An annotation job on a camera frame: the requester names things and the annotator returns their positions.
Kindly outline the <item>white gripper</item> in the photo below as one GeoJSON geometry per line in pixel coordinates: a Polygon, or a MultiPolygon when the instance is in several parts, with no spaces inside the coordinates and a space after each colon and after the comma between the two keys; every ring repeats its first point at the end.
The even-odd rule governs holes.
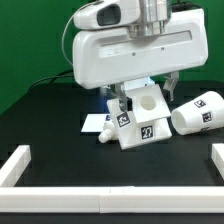
{"type": "Polygon", "coordinates": [[[201,66],[207,58],[201,9],[174,13],[160,35],[132,38],[129,30],[121,27],[81,31],[73,41],[76,82],[86,89],[115,84],[114,93],[123,112],[128,110],[128,104],[121,82],[169,73],[165,76],[163,95],[171,102],[178,71],[201,66]]]}

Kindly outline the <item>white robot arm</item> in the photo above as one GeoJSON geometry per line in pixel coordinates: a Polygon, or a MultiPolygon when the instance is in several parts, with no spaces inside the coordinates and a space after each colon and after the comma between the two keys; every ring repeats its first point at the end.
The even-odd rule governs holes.
{"type": "Polygon", "coordinates": [[[122,84],[203,65],[208,44],[201,9],[174,12],[170,0],[96,0],[78,9],[72,46],[76,82],[111,85],[123,111],[122,84]]]}

